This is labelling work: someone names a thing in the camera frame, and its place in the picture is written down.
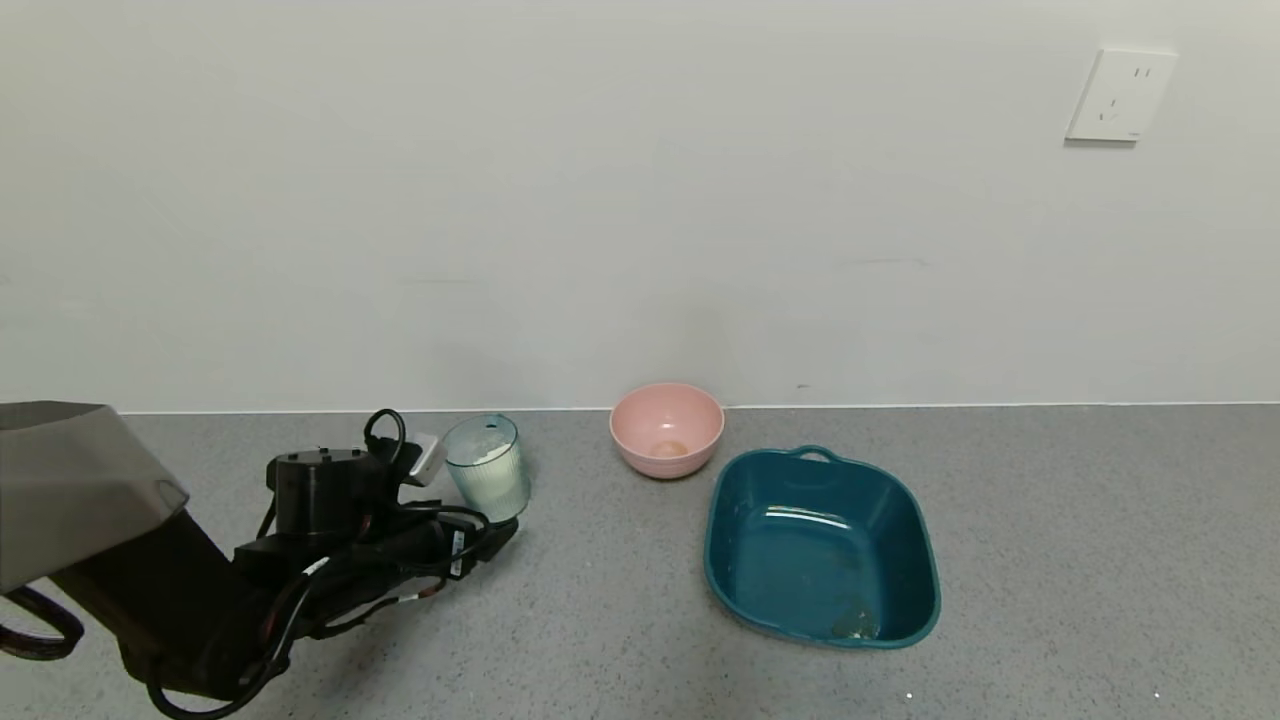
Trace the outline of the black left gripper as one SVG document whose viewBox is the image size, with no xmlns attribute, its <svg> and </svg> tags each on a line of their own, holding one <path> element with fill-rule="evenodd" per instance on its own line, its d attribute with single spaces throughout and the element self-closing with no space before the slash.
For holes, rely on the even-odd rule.
<svg viewBox="0 0 1280 720">
<path fill-rule="evenodd" d="M 439 500 L 401 505 L 390 514 L 387 559 L 416 577 L 457 579 L 472 555 L 490 562 L 516 536 L 520 519 L 490 523 L 480 530 L 480 512 Z"/>
</svg>

